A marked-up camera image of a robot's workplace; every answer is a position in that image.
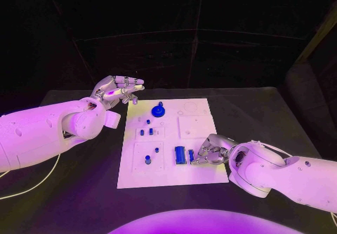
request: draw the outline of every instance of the dark table surface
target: dark table surface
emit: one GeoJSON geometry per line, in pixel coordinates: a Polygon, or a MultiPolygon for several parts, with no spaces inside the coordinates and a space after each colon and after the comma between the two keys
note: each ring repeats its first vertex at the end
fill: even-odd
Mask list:
{"type": "MultiPolygon", "coordinates": [[[[90,94],[51,91],[42,105],[90,94]]],[[[208,98],[218,134],[238,142],[261,140],[293,155],[320,158],[276,88],[155,89],[137,95],[140,99],[208,98]]],[[[148,215],[181,209],[234,211],[305,233],[336,233],[330,213],[297,204],[276,190],[258,198],[233,182],[117,189],[127,105],[120,103],[113,111],[122,114],[119,129],[104,127],[96,139],[61,155],[54,173],[35,190],[0,200],[0,233],[106,234],[148,215]]],[[[57,157],[12,171],[0,179],[0,196],[34,187],[55,161],[57,157]]]]}

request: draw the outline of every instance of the blue object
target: blue object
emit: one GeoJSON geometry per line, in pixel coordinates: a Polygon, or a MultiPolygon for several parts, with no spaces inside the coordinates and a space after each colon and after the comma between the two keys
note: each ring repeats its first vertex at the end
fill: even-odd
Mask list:
{"type": "Polygon", "coordinates": [[[176,164],[186,164],[186,158],[185,158],[185,147],[176,146],[176,164]]]}
{"type": "Polygon", "coordinates": [[[191,156],[191,163],[192,163],[192,161],[195,160],[195,151],[194,150],[189,150],[189,156],[191,156]]]}
{"type": "Polygon", "coordinates": [[[149,165],[152,163],[150,155],[146,156],[146,164],[149,165]]]}
{"type": "Polygon", "coordinates": [[[163,108],[163,103],[161,102],[159,105],[152,110],[155,117],[162,117],[166,114],[166,110],[163,108]]]}

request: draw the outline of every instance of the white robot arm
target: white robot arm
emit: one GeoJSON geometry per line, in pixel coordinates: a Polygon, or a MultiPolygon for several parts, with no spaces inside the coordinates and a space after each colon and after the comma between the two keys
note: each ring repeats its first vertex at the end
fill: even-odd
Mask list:
{"type": "Polygon", "coordinates": [[[230,163],[230,180],[254,196],[266,198],[271,189],[293,201],[337,213],[337,162],[292,156],[258,141],[240,144],[211,134],[192,164],[230,163]]]}
{"type": "Polygon", "coordinates": [[[0,117],[0,172],[41,163],[94,139],[103,127],[117,128],[120,114],[109,111],[123,99],[137,97],[142,79],[109,76],[97,84],[91,97],[38,107],[0,117]]]}

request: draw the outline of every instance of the robotic hand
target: robotic hand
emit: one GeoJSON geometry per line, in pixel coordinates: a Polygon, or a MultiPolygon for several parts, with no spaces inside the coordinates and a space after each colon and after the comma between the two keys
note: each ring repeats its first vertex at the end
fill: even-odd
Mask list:
{"type": "Polygon", "coordinates": [[[225,162],[230,180],[254,196],[266,198],[277,189],[297,203],[337,213],[337,162],[292,156],[260,141],[240,144],[211,134],[192,164],[225,162]],[[290,157],[283,159],[276,151],[290,157]]]}
{"type": "Polygon", "coordinates": [[[104,125],[117,128],[120,114],[109,111],[120,99],[137,104],[142,79],[109,76],[91,97],[15,112],[0,117],[0,172],[41,163],[94,139],[104,125]]]}

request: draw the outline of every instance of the white board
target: white board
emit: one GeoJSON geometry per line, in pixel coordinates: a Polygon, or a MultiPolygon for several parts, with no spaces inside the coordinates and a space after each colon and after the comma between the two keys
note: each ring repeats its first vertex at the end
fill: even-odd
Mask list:
{"type": "Polygon", "coordinates": [[[137,105],[130,102],[117,188],[228,183],[224,164],[191,164],[189,150],[197,155],[212,133],[217,134],[217,127],[208,99],[140,100],[137,105]],[[158,118],[152,109],[161,101],[166,114],[158,118]],[[188,164],[176,164],[176,146],[185,146],[188,164]]]}

